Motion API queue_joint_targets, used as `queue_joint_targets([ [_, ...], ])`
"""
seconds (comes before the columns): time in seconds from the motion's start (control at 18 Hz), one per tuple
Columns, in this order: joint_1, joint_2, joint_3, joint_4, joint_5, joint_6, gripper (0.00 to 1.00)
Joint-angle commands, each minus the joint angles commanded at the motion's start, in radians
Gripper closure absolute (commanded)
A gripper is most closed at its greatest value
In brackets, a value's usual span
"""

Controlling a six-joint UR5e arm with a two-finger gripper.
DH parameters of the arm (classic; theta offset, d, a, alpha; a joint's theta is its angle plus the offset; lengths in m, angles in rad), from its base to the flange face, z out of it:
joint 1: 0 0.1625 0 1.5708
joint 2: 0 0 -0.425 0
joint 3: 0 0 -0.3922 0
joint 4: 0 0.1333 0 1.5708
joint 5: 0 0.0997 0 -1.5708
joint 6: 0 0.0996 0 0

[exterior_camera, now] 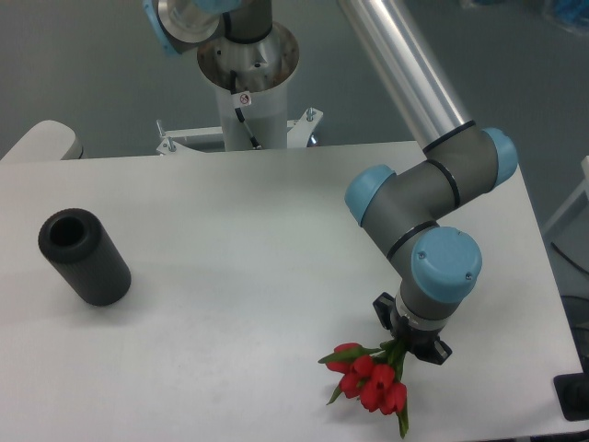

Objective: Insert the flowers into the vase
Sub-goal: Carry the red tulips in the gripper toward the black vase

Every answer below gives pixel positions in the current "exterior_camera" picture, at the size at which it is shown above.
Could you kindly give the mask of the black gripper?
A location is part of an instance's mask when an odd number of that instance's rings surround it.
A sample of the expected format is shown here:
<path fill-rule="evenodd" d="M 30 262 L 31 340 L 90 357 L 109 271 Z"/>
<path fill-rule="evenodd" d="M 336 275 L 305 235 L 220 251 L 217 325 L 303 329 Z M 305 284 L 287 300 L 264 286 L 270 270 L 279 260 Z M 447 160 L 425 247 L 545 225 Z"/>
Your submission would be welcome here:
<path fill-rule="evenodd" d="M 452 355 L 450 346 L 440 338 L 447 320 L 418 317 L 405 306 L 401 294 L 393 297 L 383 292 L 373 301 L 373 307 L 382 327 L 419 360 L 443 364 Z"/>

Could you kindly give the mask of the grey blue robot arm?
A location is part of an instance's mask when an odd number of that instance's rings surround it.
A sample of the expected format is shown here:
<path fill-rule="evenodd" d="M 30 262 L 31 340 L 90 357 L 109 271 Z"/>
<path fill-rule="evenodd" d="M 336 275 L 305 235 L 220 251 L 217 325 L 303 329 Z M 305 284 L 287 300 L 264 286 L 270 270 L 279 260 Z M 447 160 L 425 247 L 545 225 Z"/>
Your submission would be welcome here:
<path fill-rule="evenodd" d="M 226 150 L 308 141 L 312 110 L 287 122 L 285 86 L 299 48 L 271 2 L 146 1 L 143 9 L 165 52 L 196 53 L 217 95 Z M 403 2 L 343 1 L 341 10 L 424 154 L 402 173 L 363 171 L 344 201 L 401 279 L 396 295 L 374 303 L 382 326 L 404 350 L 441 365 L 451 351 L 440 331 L 472 291 L 482 258 L 471 236 L 439 220 L 510 179 L 516 149 L 464 111 Z"/>

